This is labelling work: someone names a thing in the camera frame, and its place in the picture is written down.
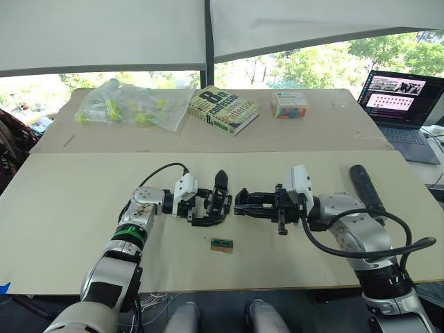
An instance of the book cover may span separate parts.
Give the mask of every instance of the book cover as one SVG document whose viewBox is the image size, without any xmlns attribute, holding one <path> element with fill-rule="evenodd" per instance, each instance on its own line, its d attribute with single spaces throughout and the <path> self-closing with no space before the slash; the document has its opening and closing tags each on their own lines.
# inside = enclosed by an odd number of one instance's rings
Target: book cover
<svg viewBox="0 0 444 333">
<path fill-rule="evenodd" d="M 188 112 L 229 135 L 236 135 L 259 115 L 259 107 L 209 85 L 191 99 Z"/>
</svg>

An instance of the small box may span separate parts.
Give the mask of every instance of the small box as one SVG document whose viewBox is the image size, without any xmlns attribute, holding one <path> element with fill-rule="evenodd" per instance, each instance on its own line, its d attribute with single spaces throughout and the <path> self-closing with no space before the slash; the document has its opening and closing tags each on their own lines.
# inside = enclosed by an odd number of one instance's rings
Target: small box
<svg viewBox="0 0 444 333">
<path fill-rule="evenodd" d="M 277 119 L 302 118 L 308 111 L 302 92 L 274 92 L 271 105 Z"/>
</svg>

